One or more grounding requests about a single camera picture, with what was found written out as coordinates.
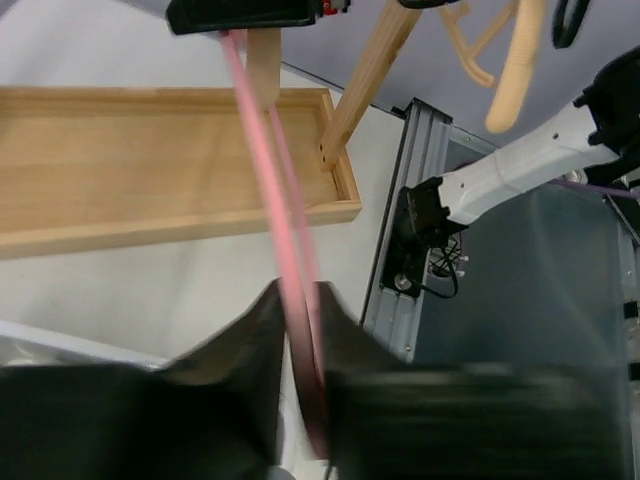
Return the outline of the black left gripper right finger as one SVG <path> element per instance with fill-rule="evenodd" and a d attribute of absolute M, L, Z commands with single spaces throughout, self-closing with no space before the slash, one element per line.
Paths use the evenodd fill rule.
<path fill-rule="evenodd" d="M 318 282 L 328 385 L 402 385 L 405 364 L 358 324 L 330 282 Z"/>

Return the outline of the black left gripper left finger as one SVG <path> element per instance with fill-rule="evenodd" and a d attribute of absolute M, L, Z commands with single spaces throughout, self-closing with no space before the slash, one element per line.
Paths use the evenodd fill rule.
<path fill-rule="evenodd" d="M 178 395 L 277 395 L 283 343 L 284 314 L 272 281 L 239 317 L 163 368 L 159 385 Z"/>

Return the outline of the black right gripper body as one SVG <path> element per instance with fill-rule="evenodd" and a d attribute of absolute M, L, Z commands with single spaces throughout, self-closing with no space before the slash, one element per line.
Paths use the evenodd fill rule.
<path fill-rule="evenodd" d="M 318 18 L 346 13 L 349 1 L 172 0 L 165 17 L 176 35 L 313 25 Z"/>

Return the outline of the pink plastic hanger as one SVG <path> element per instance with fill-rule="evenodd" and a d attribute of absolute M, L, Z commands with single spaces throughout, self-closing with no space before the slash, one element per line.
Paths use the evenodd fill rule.
<path fill-rule="evenodd" d="M 301 416 L 314 454 L 326 459 L 329 447 L 314 244 L 280 116 L 273 105 L 265 110 L 259 106 L 248 64 L 240 58 L 241 40 L 239 32 L 225 32 L 221 45 L 267 215 Z"/>

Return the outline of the wooden hanger of dark skirt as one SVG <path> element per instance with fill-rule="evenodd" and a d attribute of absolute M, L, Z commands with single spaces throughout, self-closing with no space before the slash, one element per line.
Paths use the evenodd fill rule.
<path fill-rule="evenodd" d="M 246 72 L 262 109 L 273 106 L 280 95 L 281 30 L 247 31 Z"/>

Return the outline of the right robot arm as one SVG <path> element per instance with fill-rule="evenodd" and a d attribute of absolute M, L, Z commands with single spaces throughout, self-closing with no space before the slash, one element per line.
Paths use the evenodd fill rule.
<path fill-rule="evenodd" d="M 285 238 L 283 196 L 259 111 L 271 109 L 279 95 L 281 32 L 348 7 L 345 1 L 173 1 L 165 12 L 177 35 L 216 32 L 222 37 L 278 241 Z M 515 123 L 535 66 L 544 2 L 507 4 L 468 44 L 458 26 L 467 12 L 464 2 L 390 1 L 321 137 L 325 166 L 337 161 L 426 9 L 439 13 L 468 75 L 494 90 L 487 129 L 501 133 Z M 411 226 L 427 246 L 435 246 L 494 207 L 569 172 L 581 170 L 590 183 L 608 184 L 638 165 L 639 52 L 632 49 L 605 65 L 591 85 L 537 129 L 467 167 L 412 188 Z"/>

